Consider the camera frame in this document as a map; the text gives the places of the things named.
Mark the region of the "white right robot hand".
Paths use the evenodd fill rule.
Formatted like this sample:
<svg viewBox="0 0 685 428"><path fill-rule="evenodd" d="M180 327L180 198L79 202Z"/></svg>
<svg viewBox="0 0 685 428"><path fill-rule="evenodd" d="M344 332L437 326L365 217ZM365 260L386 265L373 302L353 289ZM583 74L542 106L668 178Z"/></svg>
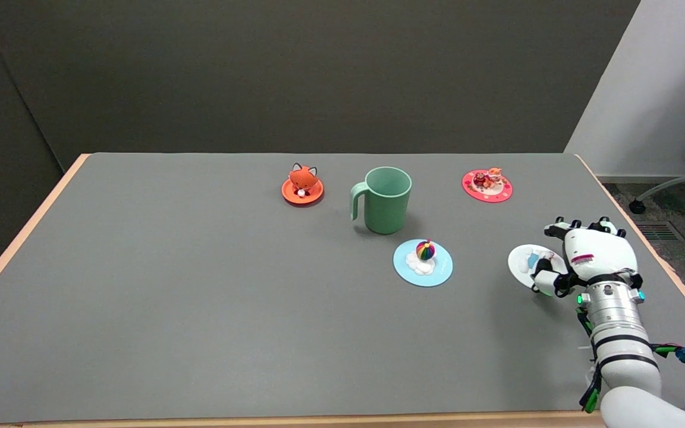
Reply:
<svg viewBox="0 0 685 428"><path fill-rule="evenodd" d="M543 233L562 241L565 271L555 270L552 259L540 259L530 275L533 292L563 298L574 287L589 287L603 281L641 289L643 279L633 247L626 240L626 230L617 228L609 217L602 216L587 227L578 219L567 223L563 217L557 217Z"/></svg>

